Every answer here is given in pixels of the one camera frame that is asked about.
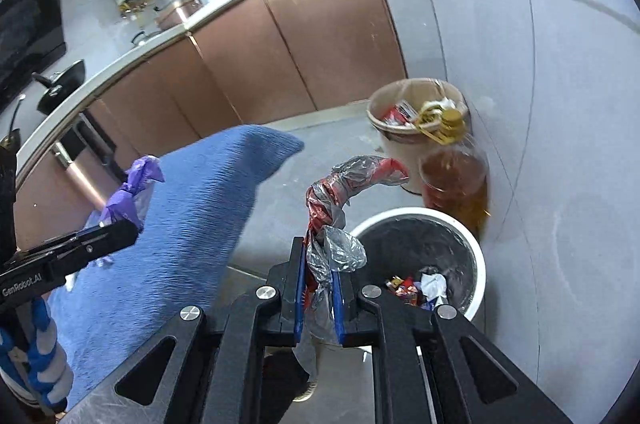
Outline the clear plastic bag red tie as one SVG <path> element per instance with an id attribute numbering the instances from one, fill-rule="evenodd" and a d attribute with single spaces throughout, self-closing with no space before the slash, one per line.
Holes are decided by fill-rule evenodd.
<path id="1" fill-rule="evenodd" d="M 352 274 L 368 261 L 363 244 L 346 230 L 344 208 L 351 198 L 377 184 L 399 187 L 408 180 L 408 170 L 394 158 L 358 155 L 333 166 L 328 176 L 307 189 L 304 316 L 309 333 L 317 340 L 338 344 L 331 272 Z"/>

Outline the purple plastic wrapper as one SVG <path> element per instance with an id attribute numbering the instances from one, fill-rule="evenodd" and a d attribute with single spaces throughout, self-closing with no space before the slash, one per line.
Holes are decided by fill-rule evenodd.
<path id="1" fill-rule="evenodd" d="M 127 172 L 126 181 L 107 199 L 100 212 L 95 210 L 88 217 L 85 227 L 107 226 L 126 220 L 142 232 L 155 184 L 164 181 L 159 158 L 153 155 L 137 158 Z"/>

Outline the white round trash bin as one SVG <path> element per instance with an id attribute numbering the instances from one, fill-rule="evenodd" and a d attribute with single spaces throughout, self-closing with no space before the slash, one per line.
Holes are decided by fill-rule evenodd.
<path id="1" fill-rule="evenodd" d="M 367 265 L 352 278 L 360 286 L 386 287 L 393 277 L 419 280 L 442 274 L 447 300 L 472 321 L 486 290 L 487 271 L 480 244 L 456 218 L 425 207 L 401 207 L 370 217 L 352 235 L 362 243 Z"/>

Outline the kitchen counter with brown cabinets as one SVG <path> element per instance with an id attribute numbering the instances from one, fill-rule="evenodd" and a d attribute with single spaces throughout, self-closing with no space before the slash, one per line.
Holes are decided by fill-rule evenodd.
<path id="1" fill-rule="evenodd" d="M 216 0 L 91 77 L 18 151 L 17 245 L 81 227 L 127 168 L 239 124 L 367 99 L 406 76 L 385 0 Z"/>

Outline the small candy wrappers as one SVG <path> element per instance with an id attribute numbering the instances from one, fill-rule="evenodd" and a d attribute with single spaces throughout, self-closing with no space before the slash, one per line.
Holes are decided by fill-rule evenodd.
<path id="1" fill-rule="evenodd" d="M 424 267 L 418 277 L 393 276 L 385 281 L 386 288 L 405 304 L 433 311 L 448 304 L 448 284 L 445 276 L 434 267 Z"/>

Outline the blue terry table cloth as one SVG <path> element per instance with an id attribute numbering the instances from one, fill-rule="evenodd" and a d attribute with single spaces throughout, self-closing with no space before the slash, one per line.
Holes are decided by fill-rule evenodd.
<path id="1" fill-rule="evenodd" d="M 112 266 L 81 270 L 73 288 L 49 297 L 78 404 L 186 305 L 213 306 L 259 186 L 303 150 L 264 126 L 236 126 L 160 159 L 136 244 Z"/>

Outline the cooking oil bottle yellow cap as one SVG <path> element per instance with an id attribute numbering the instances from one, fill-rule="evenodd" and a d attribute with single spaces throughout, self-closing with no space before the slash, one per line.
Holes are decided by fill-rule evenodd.
<path id="1" fill-rule="evenodd" d="M 461 222 L 480 240 L 489 217 L 489 165 L 457 109 L 443 110 L 419 160 L 423 203 Z"/>

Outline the black wok pan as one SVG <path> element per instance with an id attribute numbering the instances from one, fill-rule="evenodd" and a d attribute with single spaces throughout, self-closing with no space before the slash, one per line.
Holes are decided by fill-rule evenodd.
<path id="1" fill-rule="evenodd" d="M 32 79 L 46 88 L 37 104 L 37 110 L 43 115 L 50 115 L 71 94 L 85 83 L 85 60 L 77 60 L 62 72 L 50 77 L 32 72 Z"/>

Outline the beige waste basket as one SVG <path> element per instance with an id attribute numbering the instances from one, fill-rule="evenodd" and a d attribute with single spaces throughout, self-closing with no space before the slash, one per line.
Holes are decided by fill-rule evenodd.
<path id="1" fill-rule="evenodd" d="M 442 111 L 469 116 L 462 93 L 454 85 L 432 78 L 398 80 L 377 90 L 369 99 L 367 116 L 382 139 L 385 155 L 408 170 L 406 191 L 421 194 L 419 160 L 435 147 L 428 136 L 439 128 Z"/>

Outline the black range hood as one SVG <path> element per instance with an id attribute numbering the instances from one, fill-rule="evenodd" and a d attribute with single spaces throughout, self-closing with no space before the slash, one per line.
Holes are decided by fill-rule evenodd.
<path id="1" fill-rule="evenodd" d="M 66 53 L 61 0 L 1 0 L 1 104 Z"/>

